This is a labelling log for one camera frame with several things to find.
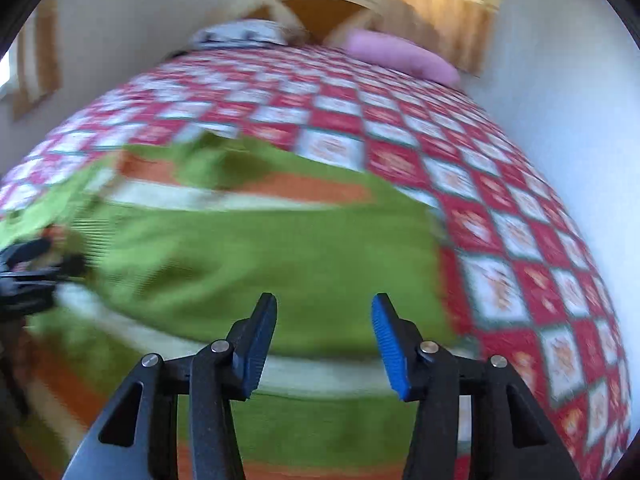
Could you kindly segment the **green orange striped knit sweater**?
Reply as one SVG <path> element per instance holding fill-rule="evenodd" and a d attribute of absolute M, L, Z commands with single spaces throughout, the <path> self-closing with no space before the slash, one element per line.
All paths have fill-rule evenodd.
<path fill-rule="evenodd" d="M 1 240 L 53 234 L 86 276 L 32 321 L 18 440 L 48 479 L 139 356 L 182 356 L 263 292 L 279 303 L 259 390 L 234 411 L 250 476 L 396 477 L 413 408 L 378 362 L 386 292 L 425 336 L 457 340 L 457 270 L 437 212 L 374 174 L 241 136 L 128 145 L 6 210 Z"/>

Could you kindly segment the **red white patchwork bedspread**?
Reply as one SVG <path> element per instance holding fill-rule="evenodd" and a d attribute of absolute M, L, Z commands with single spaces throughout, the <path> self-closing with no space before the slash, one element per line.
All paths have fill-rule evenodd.
<path fill-rule="evenodd" d="M 437 212 L 457 270 L 448 298 L 457 340 L 445 348 L 504 356 L 582 477 L 615 466 L 630 401 L 608 293 L 559 197 L 459 91 L 323 48 L 189 53 L 51 130 L 3 179 L 1 221 L 125 146 L 206 132 L 374 174 Z"/>

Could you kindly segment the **yellow orange side curtain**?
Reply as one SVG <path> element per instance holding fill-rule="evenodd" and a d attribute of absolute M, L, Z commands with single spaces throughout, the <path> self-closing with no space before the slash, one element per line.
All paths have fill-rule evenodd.
<path fill-rule="evenodd" d="M 22 118 L 62 86 L 58 0 L 41 0 L 9 50 L 13 118 Z"/>

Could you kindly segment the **dark object beside bed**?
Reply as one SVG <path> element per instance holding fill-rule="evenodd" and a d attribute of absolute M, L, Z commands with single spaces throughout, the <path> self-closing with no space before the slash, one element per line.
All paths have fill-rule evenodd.
<path fill-rule="evenodd" d="M 173 60 L 174 58 L 180 58 L 180 56 L 187 55 L 191 53 L 190 50 L 175 50 L 169 52 L 168 55 L 165 56 L 165 61 Z"/>

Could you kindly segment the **white cartoon print pillow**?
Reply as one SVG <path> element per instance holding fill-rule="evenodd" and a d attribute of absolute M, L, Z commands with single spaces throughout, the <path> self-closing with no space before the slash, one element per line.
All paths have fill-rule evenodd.
<path fill-rule="evenodd" d="M 287 46 L 289 43 L 288 31 L 283 25 L 250 18 L 202 28 L 192 36 L 190 47 L 194 50 L 215 50 Z"/>

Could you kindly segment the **pink pillow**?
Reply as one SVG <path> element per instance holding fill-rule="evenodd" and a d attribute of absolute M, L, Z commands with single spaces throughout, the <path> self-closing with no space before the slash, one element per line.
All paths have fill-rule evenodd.
<path fill-rule="evenodd" d="M 439 55 L 411 41 L 370 30 L 355 29 L 342 45 L 345 53 L 359 61 L 397 70 L 416 79 L 460 86 L 457 69 Z"/>

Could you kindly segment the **cream and brown headboard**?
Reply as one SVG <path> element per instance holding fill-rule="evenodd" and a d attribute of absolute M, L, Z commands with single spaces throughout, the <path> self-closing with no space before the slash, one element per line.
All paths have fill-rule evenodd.
<path fill-rule="evenodd" d="M 390 0 L 224 0 L 209 23 L 264 18 L 305 29 L 307 40 L 322 44 L 348 25 L 362 26 L 382 13 Z"/>

